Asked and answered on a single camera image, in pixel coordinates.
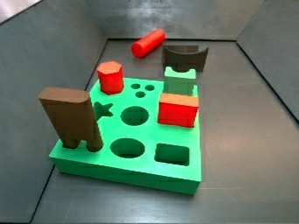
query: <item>green shape sorter board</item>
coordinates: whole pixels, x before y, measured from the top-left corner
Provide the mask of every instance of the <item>green shape sorter board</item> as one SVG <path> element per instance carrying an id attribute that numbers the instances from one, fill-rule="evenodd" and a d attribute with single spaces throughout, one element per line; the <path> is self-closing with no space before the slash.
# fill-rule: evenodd
<path id="1" fill-rule="evenodd" d="M 87 142 L 82 141 L 78 149 L 71 150 L 59 141 L 50 157 L 60 172 L 171 192 L 196 193 L 202 182 L 199 113 L 192 129 L 159 124 L 163 89 L 162 81 L 124 78 L 123 92 L 106 95 L 96 82 L 90 96 L 104 147 L 90 152 Z M 199 95 L 198 86 L 192 95 Z"/>

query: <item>star-shaped hole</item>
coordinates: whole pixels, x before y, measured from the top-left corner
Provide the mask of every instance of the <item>star-shaped hole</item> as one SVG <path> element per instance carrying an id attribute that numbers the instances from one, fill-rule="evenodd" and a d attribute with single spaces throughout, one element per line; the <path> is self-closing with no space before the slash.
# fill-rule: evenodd
<path id="1" fill-rule="evenodd" d="M 98 120 L 103 117 L 111 117 L 114 114 L 110 112 L 111 107 L 114 106 L 112 103 L 103 105 L 100 102 L 95 102 L 94 109 L 96 113 Z"/>

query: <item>red cube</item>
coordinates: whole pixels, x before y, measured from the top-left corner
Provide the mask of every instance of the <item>red cube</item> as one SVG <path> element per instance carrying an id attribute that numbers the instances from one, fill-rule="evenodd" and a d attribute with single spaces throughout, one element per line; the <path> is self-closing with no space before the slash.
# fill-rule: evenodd
<path id="1" fill-rule="evenodd" d="M 199 97 L 162 93 L 158 122 L 194 128 L 199 106 Z"/>

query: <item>red cylinder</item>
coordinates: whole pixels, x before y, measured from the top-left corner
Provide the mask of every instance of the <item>red cylinder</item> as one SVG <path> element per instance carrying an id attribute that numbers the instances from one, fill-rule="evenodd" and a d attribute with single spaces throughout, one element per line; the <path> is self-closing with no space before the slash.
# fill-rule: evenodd
<path id="1" fill-rule="evenodd" d="M 154 30 L 132 44 L 132 54 L 142 59 L 164 42 L 164 38 L 164 30 Z"/>

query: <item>small round hole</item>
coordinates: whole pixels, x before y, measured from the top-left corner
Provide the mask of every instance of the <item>small round hole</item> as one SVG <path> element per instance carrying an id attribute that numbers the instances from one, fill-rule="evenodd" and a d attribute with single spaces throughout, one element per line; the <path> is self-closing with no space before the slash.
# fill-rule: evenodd
<path id="1" fill-rule="evenodd" d="M 142 107 L 130 107 L 122 112 L 122 120 L 127 125 L 138 126 L 146 123 L 148 119 L 148 112 Z"/>
<path id="2" fill-rule="evenodd" d="M 135 93 L 135 96 L 136 96 L 138 98 L 143 98 L 143 97 L 146 97 L 146 93 L 144 93 L 144 92 L 136 92 L 136 93 Z"/>
<path id="3" fill-rule="evenodd" d="M 147 85 L 147 86 L 144 87 L 144 89 L 146 89 L 147 91 L 154 91 L 154 90 L 155 90 L 155 86 L 154 86 L 154 85 Z"/>
<path id="4" fill-rule="evenodd" d="M 134 138 L 118 139 L 110 149 L 122 158 L 138 158 L 146 152 L 146 146 Z"/>
<path id="5" fill-rule="evenodd" d="M 140 88 L 140 84 L 132 84 L 132 85 L 131 85 L 131 88 L 132 88 L 132 89 L 139 89 L 139 88 Z"/>

